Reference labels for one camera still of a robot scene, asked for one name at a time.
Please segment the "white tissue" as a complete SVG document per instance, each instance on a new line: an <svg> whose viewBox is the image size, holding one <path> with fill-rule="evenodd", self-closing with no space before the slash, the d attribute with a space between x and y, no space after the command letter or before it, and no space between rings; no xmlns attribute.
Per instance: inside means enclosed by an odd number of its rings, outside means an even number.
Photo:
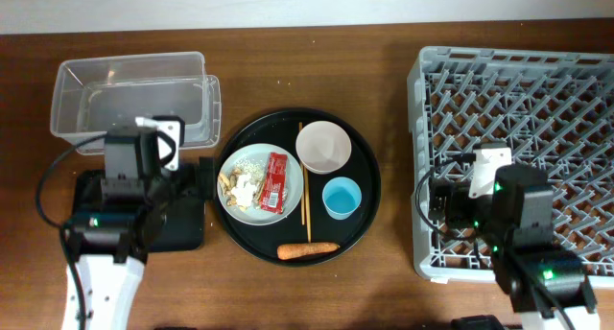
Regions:
<svg viewBox="0 0 614 330"><path fill-rule="evenodd" d="M237 177L236 185L231 189L231 194L236 199L236 204L241 207L251 207L257 185L252 182L251 174L241 174Z"/></svg>

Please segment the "red snack wrapper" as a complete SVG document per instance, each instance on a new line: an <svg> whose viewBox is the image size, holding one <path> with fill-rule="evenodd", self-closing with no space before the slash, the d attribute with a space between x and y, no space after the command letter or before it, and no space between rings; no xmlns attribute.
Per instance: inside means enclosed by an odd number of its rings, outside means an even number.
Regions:
<svg viewBox="0 0 614 330"><path fill-rule="evenodd" d="M281 214L282 197L286 184L288 156L283 153L270 153L266 176L263 182L259 205L262 210Z"/></svg>

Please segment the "wooden chopstick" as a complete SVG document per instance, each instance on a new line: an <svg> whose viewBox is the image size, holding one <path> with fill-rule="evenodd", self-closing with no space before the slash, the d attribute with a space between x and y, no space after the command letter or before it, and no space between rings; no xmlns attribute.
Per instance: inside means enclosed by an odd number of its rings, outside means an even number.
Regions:
<svg viewBox="0 0 614 330"><path fill-rule="evenodd" d="M303 129L303 123L299 122L298 123L298 132L300 133ZM299 162L299 167L300 167L300 171L301 171L301 176L303 177L303 181L302 181L302 185L303 185L303 189L301 191L301 199L300 199L300 211L301 211L301 225L306 225L306 210L305 210L305 191L304 191L304 187L305 187L305 181L304 181L304 167L303 164L301 162L301 160L298 160Z"/></svg>
<svg viewBox="0 0 614 330"><path fill-rule="evenodd" d="M305 225L307 230L307 241L312 242L312 227L311 227L311 204L310 204L310 186L309 186L309 173L306 167L303 165L303 179L304 179L304 212L305 212Z"/></svg>

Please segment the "light blue cup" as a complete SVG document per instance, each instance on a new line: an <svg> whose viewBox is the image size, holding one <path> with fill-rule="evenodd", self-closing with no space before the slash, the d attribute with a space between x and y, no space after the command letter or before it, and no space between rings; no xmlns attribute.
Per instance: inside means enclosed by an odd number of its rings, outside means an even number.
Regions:
<svg viewBox="0 0 614 330"><path fill-rule="evenodd" d="M362 190L348 177L329 180L322 190L322 201L328 215L338 221L350 217L362 202Z"/></svg>

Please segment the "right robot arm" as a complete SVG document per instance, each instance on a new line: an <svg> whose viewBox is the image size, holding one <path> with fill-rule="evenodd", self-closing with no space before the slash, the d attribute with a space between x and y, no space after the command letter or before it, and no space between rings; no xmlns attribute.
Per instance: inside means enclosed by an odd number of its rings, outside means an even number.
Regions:
<svg viewBox="0 0 614 330"><path fill-rule="evenodd" d="M471 198L467 183L431 181L428 211L490 250L495 280L525 329L598 329L597 299L580 258L555 242L554 190L526 165L494 174L487 194Z"/></svg>

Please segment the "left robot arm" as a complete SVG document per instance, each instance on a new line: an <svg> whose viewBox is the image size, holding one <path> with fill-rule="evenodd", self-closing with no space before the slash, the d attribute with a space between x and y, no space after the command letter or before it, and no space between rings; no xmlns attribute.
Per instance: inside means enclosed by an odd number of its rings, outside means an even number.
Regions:
<svg viewBox="0 0 614 330"><path fill-rule="evenodd" d="M169 134L132 127L100 138L105 167L79 177L60 230L65 329L126 328L149 255L201 247L205 203L213 197L213 158L169 170L178 155ZM160 143L173 147L161 154Z"/></svg>

